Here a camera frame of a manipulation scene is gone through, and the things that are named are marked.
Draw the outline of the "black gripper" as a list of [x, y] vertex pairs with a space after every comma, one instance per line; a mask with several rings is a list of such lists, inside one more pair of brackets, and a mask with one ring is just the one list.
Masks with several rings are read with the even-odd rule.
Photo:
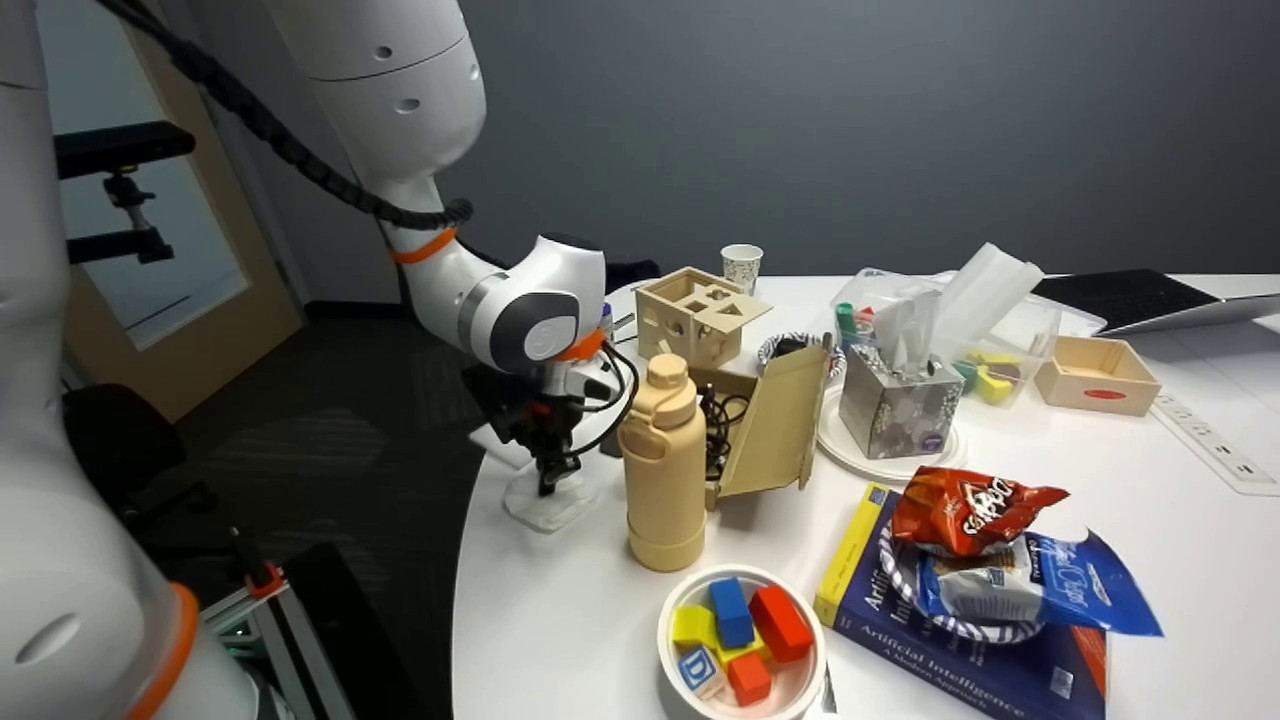
[[462, 387], [499, 439], [516, 439], [536, 461], [536, 495], [552, 495], [558, 481], [558, 454], [585, 416], [581, 397], [549, 397], [536, 380], [503, 376], [484, 363], [462, 374]]

